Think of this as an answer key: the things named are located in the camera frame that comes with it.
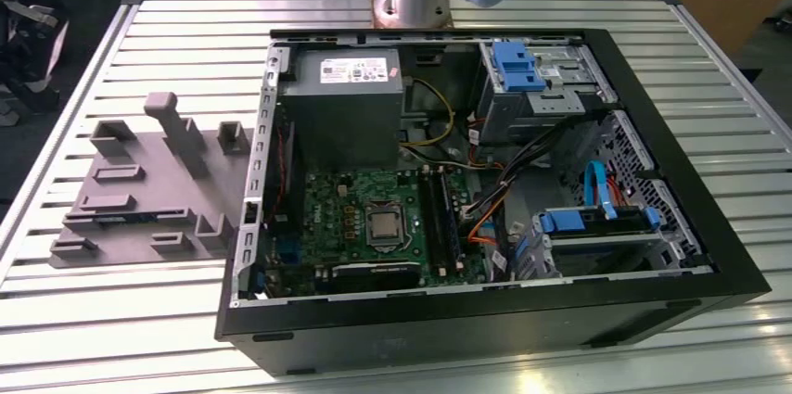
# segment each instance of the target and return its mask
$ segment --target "yellow power cable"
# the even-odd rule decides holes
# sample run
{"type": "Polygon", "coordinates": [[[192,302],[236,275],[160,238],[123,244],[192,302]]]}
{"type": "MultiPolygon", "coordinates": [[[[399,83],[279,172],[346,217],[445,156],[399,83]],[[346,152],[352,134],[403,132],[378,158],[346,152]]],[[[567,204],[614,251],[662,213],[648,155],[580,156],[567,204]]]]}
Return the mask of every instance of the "yellow power cable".
{"type": "Polygon", "coordinates": [[[434,95],[437,95],[437,98],[441,99],[441,102],[443,102],[443,105],[446,106],[446,110],[447,110],[447,126],[446,126],[446,130],[443,131],[443,133],[439,136],[437,136],[434,139],[427,139],[426,141],[402,142],[402,143],[399,143],[399,145],[401,146],[430,146],[431,144],[441,142],[450,135],[450,131],[454,129],[454,110],[451,109],[450,104],[447,103],[447,99],[443,96],[443,94],[437,90],[437,88],[434,88],[430,85],[429,82],[426,82],[423,79],[418,79],[418,78],[413,78],[413,81],[418,82],[423,86],[426,86],[430,89],[430,91],[434,93],[434,95]]]}

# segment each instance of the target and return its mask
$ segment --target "green motherboard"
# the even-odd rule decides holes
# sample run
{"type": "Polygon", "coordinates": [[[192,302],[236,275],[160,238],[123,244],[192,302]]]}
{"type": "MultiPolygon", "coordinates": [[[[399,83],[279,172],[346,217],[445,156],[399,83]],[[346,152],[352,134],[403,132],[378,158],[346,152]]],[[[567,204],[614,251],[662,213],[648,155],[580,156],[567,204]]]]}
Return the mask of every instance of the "green motherboard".
{"type": "MultiPolygon", "coordinates": [[[[319,293],[320,289],[311,281],[320,279],[326,272],[323,268],[339,263],[418,263],[423,287],[485,281],[481,250],[478,245],[470,248],[463,237],[459,242],[467,253],[462,265],[447,273],[437,272],[431,267],[418,176],[419,171],[315,173],[307,176],[298,265],[283,275],[290,296],[319,293]],[[389,227],[387,222],[391,222],[390,226],[397,222],[399,228],[389,227]]],[[[465,175],[457,169],[445,171],[445,176],[449,200],[458,213],[470,201],[465,175]]]]}

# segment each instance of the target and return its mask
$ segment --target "metal frame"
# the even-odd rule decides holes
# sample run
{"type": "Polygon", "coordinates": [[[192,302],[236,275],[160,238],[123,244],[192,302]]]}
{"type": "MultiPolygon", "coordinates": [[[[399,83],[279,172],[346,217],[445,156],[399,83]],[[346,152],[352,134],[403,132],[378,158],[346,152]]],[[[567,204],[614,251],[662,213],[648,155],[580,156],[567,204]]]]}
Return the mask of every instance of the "metal frame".
{"type": "Polygon", "coordinates": [[[697,392],[768,394],[792,384],[791,143],[728,58],[662,0],[506,0],[475,9],[451,0],[458,28],[601,28],[612,32],[665,123],[773,291],[748,305],[702,314],[637,345],[507,359],[445,362],[331,378],[280,380],[211,337],[220,261],[56,272],[43,261],[88,170],[88,141],[100,118],[139,123],[136,95],[165,84],[200,123],[255,124],[268,32],[274,28],[367,28],[368,0],[144,0],[125,6],[109,30],[103,73],[84,79],[77,115],[44,150],[45,179],[28,179],[7,218],[0,283],[0,389],[164,392],[236,388],[272,392],[697,392]]]}

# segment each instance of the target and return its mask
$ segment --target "cpu socket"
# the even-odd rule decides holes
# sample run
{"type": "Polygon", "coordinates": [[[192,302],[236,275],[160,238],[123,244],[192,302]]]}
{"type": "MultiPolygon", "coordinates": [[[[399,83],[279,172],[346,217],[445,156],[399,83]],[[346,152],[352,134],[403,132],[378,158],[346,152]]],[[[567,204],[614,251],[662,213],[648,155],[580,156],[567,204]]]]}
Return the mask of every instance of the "cpu socket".
{"type": "Polygon", "coordinates": [[[403,247],[401,204],[366,204],[366,244],[379,253],[390,253],[403,247]]]}

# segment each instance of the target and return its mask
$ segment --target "black cable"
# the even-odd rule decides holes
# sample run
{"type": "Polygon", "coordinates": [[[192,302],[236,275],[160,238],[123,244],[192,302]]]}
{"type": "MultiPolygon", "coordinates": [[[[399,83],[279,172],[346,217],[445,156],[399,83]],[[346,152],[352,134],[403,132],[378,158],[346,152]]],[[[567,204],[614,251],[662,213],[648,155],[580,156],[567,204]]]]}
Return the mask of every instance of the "black cable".
{"type": "Polygon", "coordinates": [[[501,192],[505,192],[509,189],[509,185],[514,181],[514,178],[522,172],[522,170],[530,166],[530,163],[539,159],[550,149],[554,147],[558,140],[561,140],[561,136],[563,135],[565,131],[573,128],[575,125],[600,120],[610,113],[612,110],[620,109],[621,106],[618,104],[605,104],[601,109],[592,111],[588,114],[582,114],[578,116],[567,116],[562,119],[555,125],[553,125],[542,134],[539,134],[533,140],[525,144],[525,146],[519,149],[506,166],[501,172],[501,175],[497,178],[497,187],[490,191],[486,196],[479,199],[478,201],[473,202],[470,207],[466,209],[467,213],[478,210],[482,206],[487,204],[487,202],[494,201],[498,197],[502,196],[501,192]]]}

